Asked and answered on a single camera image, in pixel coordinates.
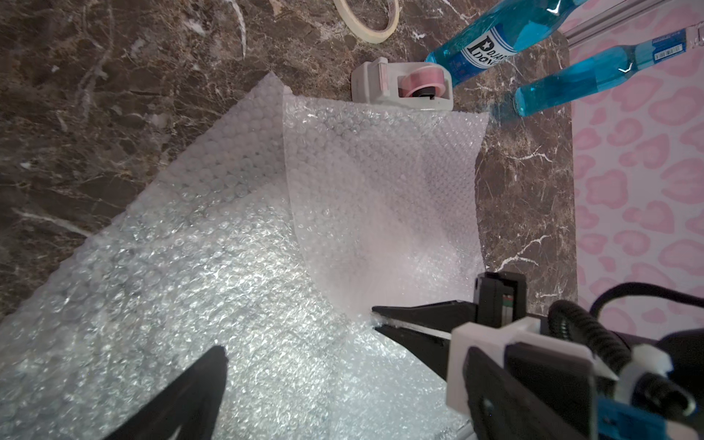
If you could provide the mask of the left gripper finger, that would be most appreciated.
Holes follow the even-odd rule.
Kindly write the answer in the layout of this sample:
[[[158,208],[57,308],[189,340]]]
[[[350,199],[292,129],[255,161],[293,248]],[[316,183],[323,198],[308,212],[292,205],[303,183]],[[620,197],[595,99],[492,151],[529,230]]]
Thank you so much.
[[[227,384],[227,353],[212,346],[109,439],[210,439]]]

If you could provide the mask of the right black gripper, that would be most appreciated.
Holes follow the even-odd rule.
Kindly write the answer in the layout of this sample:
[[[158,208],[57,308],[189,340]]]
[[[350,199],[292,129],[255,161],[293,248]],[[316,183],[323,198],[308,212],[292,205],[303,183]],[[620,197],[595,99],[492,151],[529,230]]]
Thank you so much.
[[[592,352],[543,334],[543,321],[526,313],[523,275],[484,272],[474,299],[373,306],[387,321],[431,332],[389,324],[375,330],[447,380],[447,405],[469,415],[477,439],[598,438]]]

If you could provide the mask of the bubble wrap sheet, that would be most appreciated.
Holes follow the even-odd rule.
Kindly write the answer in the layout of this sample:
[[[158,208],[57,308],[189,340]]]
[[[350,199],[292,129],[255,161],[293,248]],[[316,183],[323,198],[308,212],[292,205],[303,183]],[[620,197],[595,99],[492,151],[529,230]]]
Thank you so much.
[[[476,160],[489,116],[303,96],[283,102],[295,234],[315,286],[355,320],[469,300],[485,270]]]
[[[318,291],[266,75],[1,324],[1,436],[101,439],[214,346],[217,439],[452,439],[445,384]]]

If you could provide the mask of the blue bottle with label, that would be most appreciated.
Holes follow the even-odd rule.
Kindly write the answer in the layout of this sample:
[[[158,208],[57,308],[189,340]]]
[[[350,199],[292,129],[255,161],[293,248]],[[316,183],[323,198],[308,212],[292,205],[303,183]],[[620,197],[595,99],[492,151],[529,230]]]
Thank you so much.
[[[549,38],[584,0],[502,1],[426,57],[457,86]]]

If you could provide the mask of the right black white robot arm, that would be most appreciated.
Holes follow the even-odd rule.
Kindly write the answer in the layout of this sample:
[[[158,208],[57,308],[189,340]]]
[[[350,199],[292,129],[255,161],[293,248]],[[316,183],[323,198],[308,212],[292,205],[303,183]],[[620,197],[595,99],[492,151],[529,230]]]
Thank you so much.
[[[471,419],[470,439],[700,439],[703,333],[655,341],[608,330],[602,308],[652,297],[702,306],[700,298],[625,282],[590,309],[554,302],[527,311],[527,281],[484,272],[472,301],[376,306],[377,330],[447,385],[447,405]]]

